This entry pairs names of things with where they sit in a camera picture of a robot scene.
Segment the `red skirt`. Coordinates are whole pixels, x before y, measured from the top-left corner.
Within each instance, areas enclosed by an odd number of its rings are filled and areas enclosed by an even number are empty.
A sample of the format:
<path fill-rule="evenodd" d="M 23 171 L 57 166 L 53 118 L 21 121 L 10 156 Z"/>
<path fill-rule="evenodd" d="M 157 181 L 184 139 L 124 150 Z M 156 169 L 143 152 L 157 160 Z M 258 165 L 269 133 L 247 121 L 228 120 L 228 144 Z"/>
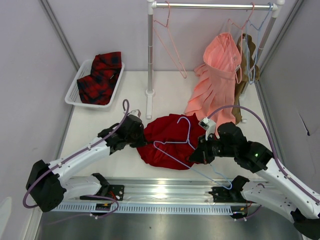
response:
<path fill-rule="evenodd" d="M 189 161 L 198 146 L 198 138 L 205 134 L 195 114 L 169 114 L 148 123 L 144 129 L 147 145 L 138 147 L 140 158 L 153 167 L 188 170 L 195 163 Z"/>

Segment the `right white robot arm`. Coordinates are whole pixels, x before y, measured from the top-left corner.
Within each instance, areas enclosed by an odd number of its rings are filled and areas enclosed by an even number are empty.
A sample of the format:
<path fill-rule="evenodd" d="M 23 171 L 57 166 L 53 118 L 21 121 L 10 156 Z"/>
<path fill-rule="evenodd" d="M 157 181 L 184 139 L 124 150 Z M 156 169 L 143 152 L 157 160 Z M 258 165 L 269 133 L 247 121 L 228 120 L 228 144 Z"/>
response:
<path fill-rule="evenodd" d="M 264 206 L 293 223 L 296 230 L 311 239 L 320 238 L 320 194 L 291 173 L 274 154 L 259 142 L 248 141 L 232 122 L 216 128 L 214 121 L 203 119 L 205 134 L 198 138 L 191 162 L 210 164 L 216 157 L 232 158 L 243 169 L 271 183 L 277 194 L 238 175 L 228 189 L 234 202 L 247 200 Z"/>

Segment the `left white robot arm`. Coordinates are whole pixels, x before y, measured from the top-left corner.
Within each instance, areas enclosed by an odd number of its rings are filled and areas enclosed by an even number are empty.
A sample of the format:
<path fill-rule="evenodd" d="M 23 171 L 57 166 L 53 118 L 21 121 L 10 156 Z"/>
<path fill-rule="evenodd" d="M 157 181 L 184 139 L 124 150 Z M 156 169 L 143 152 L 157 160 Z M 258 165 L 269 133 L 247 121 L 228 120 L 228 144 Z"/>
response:
<path fill-rule="evenodd" d="M 101 174 L 93 173 L 83 179 L 75 179 L 75 174 L 126 146 L 138 148 L 146 144 L 140 112 L 133 110 L 69 156 L 49 163 L 43 160 L 34 163 L 26 183 L 26 195 L 31 196 L 44 213 L 67 199 L 103 200 L 108 196 L 109 183 Z"/>

